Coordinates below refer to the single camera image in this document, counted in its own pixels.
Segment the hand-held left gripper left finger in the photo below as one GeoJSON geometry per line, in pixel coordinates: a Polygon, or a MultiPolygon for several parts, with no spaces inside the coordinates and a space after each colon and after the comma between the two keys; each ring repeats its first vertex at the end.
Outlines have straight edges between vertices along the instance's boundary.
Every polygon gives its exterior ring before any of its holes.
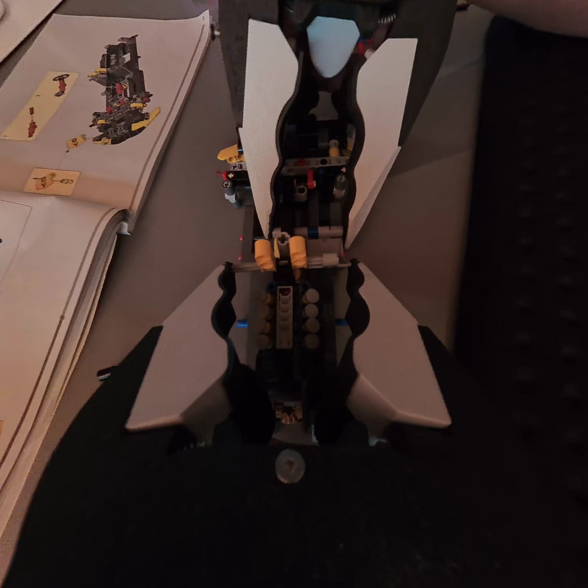
{"type": "Polygon", "coordinates": [[[126,430],[183,426],[211,442],[230,411],[225,381],[238,356],[230,332],[236,322],[231,263],[218,266],[164,321],[126,430]]]}

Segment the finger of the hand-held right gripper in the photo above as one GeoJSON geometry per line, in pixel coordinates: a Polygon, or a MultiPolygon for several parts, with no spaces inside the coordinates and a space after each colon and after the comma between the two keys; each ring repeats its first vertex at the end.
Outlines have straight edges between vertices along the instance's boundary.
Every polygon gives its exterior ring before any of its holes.
{"type": "Polygon", "coordinates": [[[349,212],[345,249],[360,232],[396,160],[418,40],[388,38],[376,49],[360,43],[353,55],[350,106],[355,143],[346,172],[349,212]]]}
{"type": "Polygon", "coordinates": [[[304,57],[305,51],[294,51],[279,25],[249,19],[239,138],[265,238],[273,234],[277,179],[285,165],[282,132],[299,90],[304,57]]]}

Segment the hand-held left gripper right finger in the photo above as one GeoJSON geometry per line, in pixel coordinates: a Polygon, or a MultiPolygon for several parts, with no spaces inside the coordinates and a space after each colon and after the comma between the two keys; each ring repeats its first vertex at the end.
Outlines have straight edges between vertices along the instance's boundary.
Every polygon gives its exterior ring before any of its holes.
{"type": "Polygon", "coordinates": [[[359,295],[369,321],[353,341],[357,377],[348,396],[369,436],[383,438],[393,423],[446,429],[452,424],[417,320],[362,262],[359,295]]]}

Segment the black yellow lego vehicle model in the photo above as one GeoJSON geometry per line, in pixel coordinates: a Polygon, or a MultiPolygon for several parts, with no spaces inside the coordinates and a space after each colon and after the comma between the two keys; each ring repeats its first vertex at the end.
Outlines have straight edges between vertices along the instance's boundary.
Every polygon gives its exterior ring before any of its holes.
{"type": "Polygon", "coordinates": [[[347,404],[369,312],[359,264],[345,262],[356,123],[339,95],[300,90],[278,120],[268,237],[251,239],[261,277],[248,320],[254,365],[229,352],[222,383],[231,411],[217,440],[266,444],[278,425],[299,424],[320,445],[368,445],[367,426],[347,404]]]}

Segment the person's right forearm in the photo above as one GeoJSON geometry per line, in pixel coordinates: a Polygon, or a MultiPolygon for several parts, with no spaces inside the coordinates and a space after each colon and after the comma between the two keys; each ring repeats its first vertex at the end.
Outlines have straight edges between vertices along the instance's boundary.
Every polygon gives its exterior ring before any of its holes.
{"type": "Polygon", "coordinates": [[[535,30],[587,38],[587,1],[470,1],[535,30]]]}

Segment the open lego instruction booklet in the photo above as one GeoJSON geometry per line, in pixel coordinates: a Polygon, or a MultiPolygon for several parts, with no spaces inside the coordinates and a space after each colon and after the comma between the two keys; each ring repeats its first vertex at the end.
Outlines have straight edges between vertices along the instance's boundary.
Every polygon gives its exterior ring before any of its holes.
{"type": "Polygon", "coordinates": [[[1,531],[210,43],[210,12],[56,14],[1,85],[1,531]]]}

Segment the black perforated pad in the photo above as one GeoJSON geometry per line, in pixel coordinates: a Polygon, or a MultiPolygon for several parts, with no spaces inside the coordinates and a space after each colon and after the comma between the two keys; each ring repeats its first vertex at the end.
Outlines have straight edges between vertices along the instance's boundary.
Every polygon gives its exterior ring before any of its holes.
{"type": "Polygon", "coordinates": [[[538,587],[587,587],[587,39],[494,17],[454,348],[533,474],[538,587]]]}

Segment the white stand base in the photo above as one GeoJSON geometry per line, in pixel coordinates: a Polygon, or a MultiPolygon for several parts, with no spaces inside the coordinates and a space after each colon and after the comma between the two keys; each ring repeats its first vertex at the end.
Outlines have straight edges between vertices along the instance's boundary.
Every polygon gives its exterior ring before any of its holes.
{"type": "Polygon", "coordinates": [[[1,1],[3,62],[62,1],[1,1]]]}

